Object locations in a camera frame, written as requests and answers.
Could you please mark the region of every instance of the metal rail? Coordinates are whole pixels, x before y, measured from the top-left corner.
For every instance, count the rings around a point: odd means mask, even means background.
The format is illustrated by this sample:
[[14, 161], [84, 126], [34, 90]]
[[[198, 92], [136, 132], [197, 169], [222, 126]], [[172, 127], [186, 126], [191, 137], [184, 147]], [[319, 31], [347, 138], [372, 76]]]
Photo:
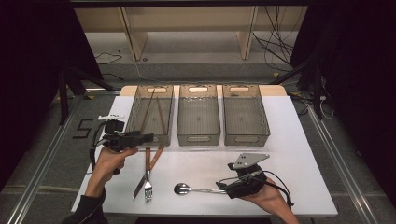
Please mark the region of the metal rail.
[[365, 224], [379, 223], [370, 204], [362, 193], [361, 188], [353, 177], [353, 174], [350, 172], [347, 163], [344, 161], [343, 156], [339, 152], [337, 145], [332, 140], [332, 137], [323, 120], [318, 119], [311, 106], [308, 107], [308, 110], [309, 116], [317, 128], [320, 138], [329, 152], [335, 169], [340, 175], [352, 202], [355, 204], [356, 209], [361, 216], [362, 222]]
[[59, 127], [58, 131], [56, 132], [55, 136], [53, 137], [47, 152], [45, 153], [43, 159], [41, 160], [40, 164], [38, 165], [35, 174], [33, 175], [32, 179], [30, 180], [28, 186], [26, 187], [24, 193], [20, 197], [20, 200], [15, 205], [14, 209], [12, 210], [11, 216], [9, 217], [7, 223], [8, 224], [16, 224], [22, 223], [23, 219], [25, 218], [30, 205], [35, 198], [35, 195], [44, 180], [44, 177], [47, 174], [52, 161], [60, 148], [62, 141], [64, 140], [65, 133], [69, 128], [71, 120], [79, 106], [82, 102], [83, 96], [76, 96], [72, 102], [72, 106], [70, 108], [70, 116], [66, 119], [64, 124]]

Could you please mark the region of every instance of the human hand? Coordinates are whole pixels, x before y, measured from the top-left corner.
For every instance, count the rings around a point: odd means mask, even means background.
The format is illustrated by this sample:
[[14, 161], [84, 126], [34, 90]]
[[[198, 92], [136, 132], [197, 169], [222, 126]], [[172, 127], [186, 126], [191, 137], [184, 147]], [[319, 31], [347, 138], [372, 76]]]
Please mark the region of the human hand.
[[114, 152], [109, 147], [103, 147], [88, 182], [85, 195], [100, 197], [105, 183], [113, 177], [113, 171], [116, 168], [122, 169], [125, 158], [134, 155], [136, 152], [136, 147], [127, 147], [122, 152]]
[[[269, 177], [266, 181], [275, 184]], [[240, 199], [257, 204], [262, 210], [280, 217], [286, 223], [299, 223], [280, 191], [269, 185], [264, 185], [256, 194], [244, 196]]]

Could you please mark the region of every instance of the metal fork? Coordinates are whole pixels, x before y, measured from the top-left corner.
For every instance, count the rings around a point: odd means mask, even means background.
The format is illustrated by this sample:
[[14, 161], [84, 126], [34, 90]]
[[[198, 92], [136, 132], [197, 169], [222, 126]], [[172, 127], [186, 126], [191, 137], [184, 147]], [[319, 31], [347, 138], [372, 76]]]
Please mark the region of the metal fork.
[[152, 186], [149, 182], [149, 172], [151, 170], [149, 160], [150, 160], [150, 147], [146, 147], [146, 184], [145, 184], [145, 199], [146, 203], [151, 202], [152, 199]]

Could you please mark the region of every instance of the tabletop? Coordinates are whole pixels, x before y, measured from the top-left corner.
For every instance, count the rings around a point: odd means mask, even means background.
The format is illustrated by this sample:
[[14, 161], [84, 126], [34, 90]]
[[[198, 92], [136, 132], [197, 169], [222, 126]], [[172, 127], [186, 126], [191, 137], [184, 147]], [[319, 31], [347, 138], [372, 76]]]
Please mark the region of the tabletop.
[[[221, 97], [219, 95], [219, 108], [222, 108]], [[110, 114], [122, 114], [128, 118], [133, 101], [133, 96], [117, 96]], [[178, 93], [175, 86], [174, 118], [177, 117], [177, 102]], [[334, 203], [291, 99], [284, 95], [263, 96], [262, 102], [271, 130], [264, 147], [224, 146], [223, 127], [218, 146], [181, 147], [177, 141], [176, 129], [173, 129], [170, 146], [164, 148], [150, 174], [150, 182], [153, 185], [152, 202], [145, 202], [143, 190], [135, 200], [132, 199], [145, 168], [144, 147], [139, 147], [137, 154], [127, 158], [121, 174], [114, 175], [106, 184], [106, 201], [103, 205], [105, 213], [140, 217], [268, 217], [270, 214], [253, 203], [230, 199], [226, 194], [190, 192], [188, 195], [179, 196], [173, 192], [175, 184], [181, 182], [195, 189], [217, 189], [217, 181], [236, 176], [236, 172], [231, 171], [227, 164], [235, 162], [240, 153], [248, 152], [270, 155], [269, 159], [258, 164], [263, 170], [278, 175], [286, 184], [295, 203], [292, 211], [296, 216], [336, 216]], [[177, 119], [173, 119], [173, 122], [173, 127], [176, 127]], [[96, 150], [96, 156], [100, 153], [100, 148]], [[268, 176], [281, 186], [274, 176]], [[76, 210], [79, 196], [84, 193], [89, 178], [90, 175], [86, 175], [82, 181], [72, 211]]]

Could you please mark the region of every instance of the storage container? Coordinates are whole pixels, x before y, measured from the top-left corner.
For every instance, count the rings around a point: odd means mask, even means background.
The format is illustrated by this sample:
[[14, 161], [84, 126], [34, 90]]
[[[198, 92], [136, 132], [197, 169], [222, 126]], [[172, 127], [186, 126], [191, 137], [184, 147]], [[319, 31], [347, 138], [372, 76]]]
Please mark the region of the storage container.
[[262, 147], [270, 129], [258, 85], [223, 85], [224, 145]]
[[177, 138], [181, 146], [216, 146], [220, 121], [216, 85], [181, 85]]
[[138, 86], [126, 131], [154, 133], [150, 146], [169, 146], [171, 141], [174, 88]]

